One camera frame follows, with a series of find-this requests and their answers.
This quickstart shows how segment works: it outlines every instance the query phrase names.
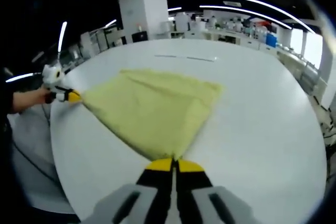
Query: towel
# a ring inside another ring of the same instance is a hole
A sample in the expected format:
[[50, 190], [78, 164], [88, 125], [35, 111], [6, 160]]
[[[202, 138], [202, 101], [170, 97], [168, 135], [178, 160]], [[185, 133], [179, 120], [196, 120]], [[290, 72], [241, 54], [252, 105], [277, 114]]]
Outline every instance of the towel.
[[208, 118], [219, 84], [149, 69], [121, 70], [82, 94], [84, 105], [150, 160], [180, 158]]

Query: round table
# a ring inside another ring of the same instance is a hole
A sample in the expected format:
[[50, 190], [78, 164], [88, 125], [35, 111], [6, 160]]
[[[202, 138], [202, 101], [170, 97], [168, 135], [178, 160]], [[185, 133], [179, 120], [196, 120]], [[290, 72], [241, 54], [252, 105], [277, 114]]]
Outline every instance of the round table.
[[[121, 69], [139, 68], [224, 87], [184, 158], [203, 166], [213, 185], [224, 186], [249, 209], [254, 220], [240, 221], [289, 224], [309, 218], [326, 184], [323, 138], [306, 94], [275, 57], [225, 42], [144, 41], [95, 56], [64, 82], [83, 92]], [[135, 183], [150, 162], [82, 104], [52, 104], [51, 141], [60, 181], [81, 220], [101, 198]]]

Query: dark ceiling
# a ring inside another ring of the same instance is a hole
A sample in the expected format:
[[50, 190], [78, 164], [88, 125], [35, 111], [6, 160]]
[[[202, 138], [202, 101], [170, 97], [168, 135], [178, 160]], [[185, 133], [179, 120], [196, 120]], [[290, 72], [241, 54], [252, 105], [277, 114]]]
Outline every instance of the dark ceiling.
[[[261, 0], [298, 18], [313, 19], [304, 0]], [[275, 19], [285, 15], [270, 8], [240, 1], [244, 9]], [[223, 0], [168, 0], [169, 8], [198, 10], [199, 5], [223, 5]], [[56, 45], [63, 21], [68, 22], [64, 47], [79, 40], [80, 34], [117, 19], [122, 26], [118, 0], [4, 0], [5, 64], [16, 72], [28, 71], [31, 59], [40, 51]]]

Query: window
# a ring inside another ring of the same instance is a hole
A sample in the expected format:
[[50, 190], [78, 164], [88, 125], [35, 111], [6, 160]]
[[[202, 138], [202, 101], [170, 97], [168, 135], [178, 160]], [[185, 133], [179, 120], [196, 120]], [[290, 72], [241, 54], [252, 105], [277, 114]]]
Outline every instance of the window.
[[300, 29], [293, 29], [290, 36], [290, 47], [294, 52], [300, 54], [302, 52], [303, 31]]
[[307, 41], [305, 47], [304, 57], [309, 62], [315, 65], [317, 69], [320, 68], [322, 57], [323, 39], [321, 35], [307, 33]]

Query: blue container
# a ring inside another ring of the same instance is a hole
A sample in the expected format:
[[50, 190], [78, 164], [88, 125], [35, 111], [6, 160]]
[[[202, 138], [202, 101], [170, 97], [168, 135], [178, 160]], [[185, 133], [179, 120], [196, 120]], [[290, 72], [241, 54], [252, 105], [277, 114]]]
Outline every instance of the blue container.
[[270, 47], [277, 46], [277, 37], [273, 36], [272, 34], [267, 34], [266, 36], [266, 44]]

